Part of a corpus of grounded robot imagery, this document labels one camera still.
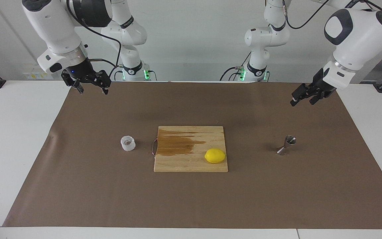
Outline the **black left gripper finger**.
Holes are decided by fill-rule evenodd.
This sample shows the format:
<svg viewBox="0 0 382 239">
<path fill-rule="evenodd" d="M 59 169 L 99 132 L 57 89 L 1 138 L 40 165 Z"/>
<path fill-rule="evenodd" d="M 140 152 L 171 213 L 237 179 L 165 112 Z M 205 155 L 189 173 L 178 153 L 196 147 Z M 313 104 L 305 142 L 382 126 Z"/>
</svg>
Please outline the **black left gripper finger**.
<svg viewBox="0 0 382 239">
<path fill-rule="evenodd" d="M 300 84 L 292 93 L 291 93 L 291 106 L 294 107 L 301 100 L 313 96 L 313 86 L 312 84 Z"/>
<path fill-rule="evenodd" d="M 316 90 L 316 91 L 312 92 L 310 94 L 310 96 L 312 98 L 309 100 L 309 102 L 310 102 L 311 105 L 314 105 L 316 102 L 318 102 L 319 100 L 324 98 L 325 91 L 323 91 L 323 90 Z"/>
</svg>

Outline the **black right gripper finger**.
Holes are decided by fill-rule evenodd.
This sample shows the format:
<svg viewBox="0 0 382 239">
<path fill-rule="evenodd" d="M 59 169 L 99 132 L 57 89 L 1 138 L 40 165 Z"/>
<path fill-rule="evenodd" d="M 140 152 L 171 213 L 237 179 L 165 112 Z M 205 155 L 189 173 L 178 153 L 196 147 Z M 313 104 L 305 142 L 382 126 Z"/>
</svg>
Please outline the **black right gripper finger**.
<svg viewBox="0 0 382 239">
<path fill-rule="evenodd" d="M 111 85 L 111 79 L 105 70 L 94 73 L 94 77 L 91 79 L 91 84 L 98 86 L 103 94 L 107 95 Z"/>
<path fill-rule="evenodd" d="M 84 92 L 84 88 L 83 86 L 81 85 L 81 82 L 80 82 L 80 79 L 78 80 L 74 80 L 70 74 L 68 74 L 68 71 L 67 70 L 63 70 L 62 73 L 61 73 L 61 77 L 63 79 L 63 81 L 65 82 L 65 84 L 69 87 L 72 87 L 74 89 L 76 89 L 80 94 L 83 94 Z"/>
</svg>

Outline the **steel double jigger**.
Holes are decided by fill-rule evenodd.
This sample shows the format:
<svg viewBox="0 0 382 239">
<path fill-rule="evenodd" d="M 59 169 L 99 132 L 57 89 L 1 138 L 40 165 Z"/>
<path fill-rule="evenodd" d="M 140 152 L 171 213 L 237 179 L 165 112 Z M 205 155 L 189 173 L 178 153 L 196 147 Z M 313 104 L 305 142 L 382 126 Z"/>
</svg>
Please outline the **steel double jigger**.
<svg viewBox="0 0 382 239">
<path fill-rule="evenodd" d="M 282 147 L 279 147 L 276 151 L 277 155 L 285 155 L 287 152 L 287 149 L 293 145 L 296 144 L 296 137 L 293 135 L 287 135 L 285 137 L 284 143 Z"/>
</svg>

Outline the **yellow lemon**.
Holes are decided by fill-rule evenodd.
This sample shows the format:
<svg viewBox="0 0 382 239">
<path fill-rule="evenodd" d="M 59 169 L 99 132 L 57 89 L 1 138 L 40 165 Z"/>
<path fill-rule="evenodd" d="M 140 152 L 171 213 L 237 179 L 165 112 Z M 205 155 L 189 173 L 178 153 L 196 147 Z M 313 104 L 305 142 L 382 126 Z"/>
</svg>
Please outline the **yellow lemon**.
<svg viewBox="0 0 382 239">
<path fill-rule="evenodd" d="M 227 159 L 227 154 L 218 148 L 211 148 L 204 154 L 204 159 L 212 164 L 218 164 Z"/>
</svg>

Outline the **brown paper table mat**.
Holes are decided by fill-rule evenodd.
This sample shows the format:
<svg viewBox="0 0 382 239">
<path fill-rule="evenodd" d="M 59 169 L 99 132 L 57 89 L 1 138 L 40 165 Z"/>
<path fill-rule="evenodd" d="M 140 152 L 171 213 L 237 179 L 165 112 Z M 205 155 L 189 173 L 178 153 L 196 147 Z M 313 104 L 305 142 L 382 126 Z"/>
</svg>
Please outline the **brown paper table mat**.
<svg viewBox="0 0 382 239">
<path fill-rule="evenodd" d="M 297 86 L 71 89 L 3 226 L 382 229 L 382 171 L 343 102 L 292 107 Z M 228 172 L 155 173 L 165 125 L 224 127 Z"/>
</svg>

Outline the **wooden cutting board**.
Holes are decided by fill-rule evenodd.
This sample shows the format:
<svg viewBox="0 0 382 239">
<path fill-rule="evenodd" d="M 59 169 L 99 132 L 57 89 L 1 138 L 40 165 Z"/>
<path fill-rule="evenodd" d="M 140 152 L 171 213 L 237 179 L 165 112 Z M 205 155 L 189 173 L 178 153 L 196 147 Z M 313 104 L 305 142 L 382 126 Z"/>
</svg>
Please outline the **wooden cutting board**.
<svg viewBox="0 0 382 239">
<path fill-rule="evenodd" d="M 227 158 L 208 162 L 209 149 L 227 153 L 222 126 L 159 126 L 154 172 L 160 173 L 227 173 Z"/>
</svg>

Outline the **white yellow wall socket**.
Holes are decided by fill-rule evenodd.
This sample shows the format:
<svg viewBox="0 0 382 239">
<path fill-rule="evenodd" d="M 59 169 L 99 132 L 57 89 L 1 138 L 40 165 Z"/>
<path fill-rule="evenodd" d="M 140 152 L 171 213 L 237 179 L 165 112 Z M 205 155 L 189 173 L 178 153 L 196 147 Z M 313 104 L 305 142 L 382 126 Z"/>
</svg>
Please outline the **white yellow wall socket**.
<svg viewBox="0 0 382 239">
<path fill-rule="evenodd" d="M 51 74 L 47 74 L 35 64 L 24 64 L 22 74 L 26 80 L 54 80 Z"/>
</svg>

